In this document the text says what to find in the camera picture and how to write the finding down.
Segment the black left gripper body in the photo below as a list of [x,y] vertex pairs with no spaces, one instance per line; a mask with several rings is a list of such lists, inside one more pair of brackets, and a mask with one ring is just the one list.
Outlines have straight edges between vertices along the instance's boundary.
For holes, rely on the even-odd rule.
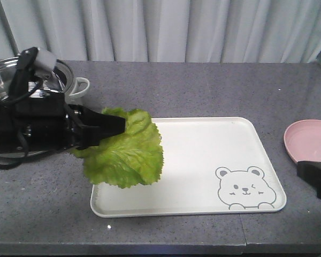
[[39,97],[24,94],[13,100],[14,153],[64,150],[81,146],[76,105],[65,94],[39,91]]

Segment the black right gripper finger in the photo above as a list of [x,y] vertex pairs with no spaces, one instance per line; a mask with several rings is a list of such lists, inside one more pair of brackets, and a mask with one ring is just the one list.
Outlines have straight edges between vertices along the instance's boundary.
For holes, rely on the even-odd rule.
[[321,162],[298,161],[297,176],[313,186],[317,198],[321,199]]

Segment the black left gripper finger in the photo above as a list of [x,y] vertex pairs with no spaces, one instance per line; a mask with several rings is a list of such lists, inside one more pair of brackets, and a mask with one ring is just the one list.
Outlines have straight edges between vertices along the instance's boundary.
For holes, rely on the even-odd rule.
[[99,146],[101,140],[125,132],[125,125],[114,127],[83,126],[79,130],[77,149],[84,150],[91,146]]
[[80,112],[79,119],[85,125],[96,126],[101,132],[106,134],[121,134],[125,132],[125,118],[109,114],[101,114],[82,105],[75,105],[74,109]]

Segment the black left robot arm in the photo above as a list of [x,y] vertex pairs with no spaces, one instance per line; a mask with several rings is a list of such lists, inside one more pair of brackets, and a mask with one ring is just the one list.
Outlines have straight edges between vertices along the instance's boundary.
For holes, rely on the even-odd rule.
[[66,104],[64,94],[0,103],[0,154],[79,150],[125,132],[126,120],[82,105]]

